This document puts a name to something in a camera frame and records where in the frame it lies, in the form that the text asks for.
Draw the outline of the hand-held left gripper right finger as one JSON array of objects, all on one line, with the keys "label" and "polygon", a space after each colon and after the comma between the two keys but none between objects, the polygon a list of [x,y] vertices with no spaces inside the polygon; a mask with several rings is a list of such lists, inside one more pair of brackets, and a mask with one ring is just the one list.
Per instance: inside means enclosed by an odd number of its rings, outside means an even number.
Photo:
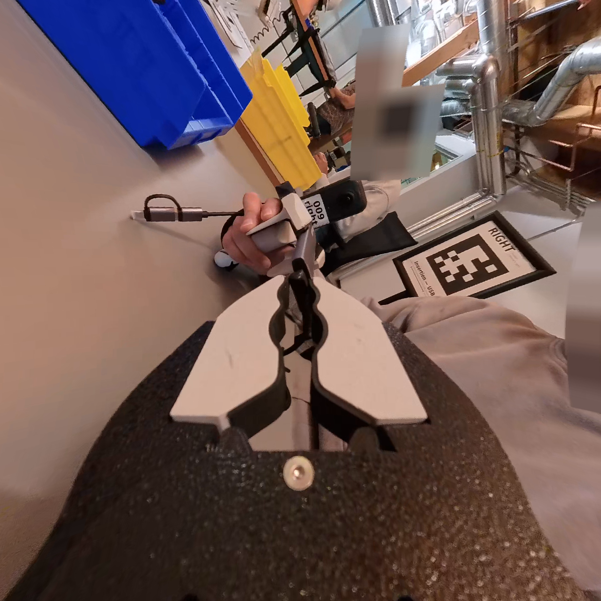
[{"label": "hand-held left gripper right finger", "polygon": [[425,422],[426,410],[380,318],[323,278],[311,288],[316,392],[375,427]]}]

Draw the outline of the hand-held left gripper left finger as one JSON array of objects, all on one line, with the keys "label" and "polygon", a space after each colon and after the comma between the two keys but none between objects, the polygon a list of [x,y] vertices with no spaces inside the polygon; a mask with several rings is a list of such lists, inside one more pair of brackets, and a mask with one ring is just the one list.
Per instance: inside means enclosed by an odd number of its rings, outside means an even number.
[{"label": "hand-held left gripper left finger", "polygon": [[284,355],[286,276],[275,276],[214,322],[174,403],[176,422],[261,432],[290,406]]}]

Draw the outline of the person's right forearm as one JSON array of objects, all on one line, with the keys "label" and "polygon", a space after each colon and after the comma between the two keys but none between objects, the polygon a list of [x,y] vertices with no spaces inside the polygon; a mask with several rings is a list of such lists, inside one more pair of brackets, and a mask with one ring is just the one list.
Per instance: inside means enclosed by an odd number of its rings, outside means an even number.
[{"label": "person's right forearm", "polygon": [[362,181],[362,185],[367,201],[365,209],[335,223],[335,228],[345,243],[381,222],[402,190],[401,180]]}]

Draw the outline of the person's right hand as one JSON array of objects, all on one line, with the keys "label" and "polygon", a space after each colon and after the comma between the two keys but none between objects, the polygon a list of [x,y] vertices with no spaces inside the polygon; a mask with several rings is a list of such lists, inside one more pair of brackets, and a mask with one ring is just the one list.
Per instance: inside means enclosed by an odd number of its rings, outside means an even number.
[{"label": "person's right hand", "polygon": [[266,275],[272,267],[293,252],[294,246],[287,245],[264,253],[246,233],[280,213],[281,201],[278,198],[262,201],[256,193],[249,192],[244,194],[242,204],[242,211],[221,237],[222,248],[238,264],[249,267],[260,275]]}]

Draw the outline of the yellow plastic bin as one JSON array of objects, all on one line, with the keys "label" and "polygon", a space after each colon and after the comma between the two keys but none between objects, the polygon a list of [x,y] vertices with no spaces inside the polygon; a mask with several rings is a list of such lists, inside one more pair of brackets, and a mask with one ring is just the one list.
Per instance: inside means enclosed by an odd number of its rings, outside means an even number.
[{"label": "yellow plastic bin", "polygon": [[252,92],[242,121],[283,181],[304,191],[322,173],[309,151],[310,117],[283,65],[273,68],[256,50],[240,68]]}]

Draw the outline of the person's grey hoodie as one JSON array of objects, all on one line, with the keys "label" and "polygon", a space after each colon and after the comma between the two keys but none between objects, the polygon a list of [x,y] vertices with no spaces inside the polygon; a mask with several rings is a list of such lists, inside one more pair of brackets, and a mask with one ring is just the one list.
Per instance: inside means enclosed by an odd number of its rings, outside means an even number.
[{"label": "person's grey hoodie", "polygon": [[600,600],[600,414],[570,405],[564,340],[471,297],[363,304],[475,404],[552,547],[585,594]]}]

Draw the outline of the black framed marker sign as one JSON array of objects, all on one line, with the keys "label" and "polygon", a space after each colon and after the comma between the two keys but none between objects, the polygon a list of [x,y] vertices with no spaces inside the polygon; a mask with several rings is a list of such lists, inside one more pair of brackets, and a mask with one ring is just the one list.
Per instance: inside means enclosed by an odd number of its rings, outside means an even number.
[{"label": "black framed marker sign", "polygon": [[404,290],[381,305],[417,297],[487,299],[556,274],[495,211],[393,260]]}]

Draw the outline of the wooden beam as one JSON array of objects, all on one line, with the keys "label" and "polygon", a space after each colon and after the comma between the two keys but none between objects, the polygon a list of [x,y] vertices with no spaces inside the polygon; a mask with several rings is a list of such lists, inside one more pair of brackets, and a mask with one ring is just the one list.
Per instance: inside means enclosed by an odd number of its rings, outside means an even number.
[{"label": "wooden beam", "polygon": [[413,86],[441,65],[470,49],[478,41],[478,22],[477,19],[472,19],[470,23],[463,26],[450,38],[425,54],[415,64],[405,69],[403,71],[402,87]]}]

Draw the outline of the white printed paper sheet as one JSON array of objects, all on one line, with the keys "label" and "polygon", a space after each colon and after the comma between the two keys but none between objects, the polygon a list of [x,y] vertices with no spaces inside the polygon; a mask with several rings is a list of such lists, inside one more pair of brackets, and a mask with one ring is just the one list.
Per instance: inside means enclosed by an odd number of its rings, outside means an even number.
[{"label": "white printed paper sheet", "polygon": [[237,13],[226,8],[225,5],[220,4],[219,1],[204,1],[204,3],[213,12],[217,23],[219,23],[219,26],[223,30],[229,43],[239,50],[245,49],[252,53],[253,45],[246,34]]}]

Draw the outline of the blue plastic bin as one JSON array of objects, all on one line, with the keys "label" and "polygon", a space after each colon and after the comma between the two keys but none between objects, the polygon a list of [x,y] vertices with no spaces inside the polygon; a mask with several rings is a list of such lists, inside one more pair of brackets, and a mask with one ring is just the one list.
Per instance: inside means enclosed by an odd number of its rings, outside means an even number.
[{"label": "blue plastic bin", "polygon": [[141,147],[229,132],[252,91],[202,1],[19,1]]}]

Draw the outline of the dark green metal frame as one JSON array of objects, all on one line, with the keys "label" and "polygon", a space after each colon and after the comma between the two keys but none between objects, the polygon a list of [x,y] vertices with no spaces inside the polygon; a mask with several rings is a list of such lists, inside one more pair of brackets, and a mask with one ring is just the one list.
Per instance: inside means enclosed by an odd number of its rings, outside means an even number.
[{"label": "dark green metal frame", "polygon": [[316,9],[323,4],[323,1],[289,1],[281,13],[284,68],[296,81],[303,100],[327,93],[336,85],[332,59],[313,19]]}]

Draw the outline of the silver ventilation duct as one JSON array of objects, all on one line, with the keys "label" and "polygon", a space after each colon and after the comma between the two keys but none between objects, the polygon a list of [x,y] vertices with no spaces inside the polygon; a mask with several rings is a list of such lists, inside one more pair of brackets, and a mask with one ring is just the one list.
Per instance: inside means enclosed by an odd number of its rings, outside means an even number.
[{"label": "silver ventilation duct", "polygon": [[502,109],[503,122],[521,127],[544,125],[563,108],[584,78],[596,74],[600,74],[600,37],[582,43],[562,61],[536,102],[507,101]]},{"label": "silver ventilation duct", "polygon": [[475,5],[479,41],[435,72],[449,83],[463,83],[462,90],[469,95],[479,190],[410,226],[409,233],[418,240],[461,219],[474,218],[507,192],[498,89],[506,69],[506,3],[476,1]]}]

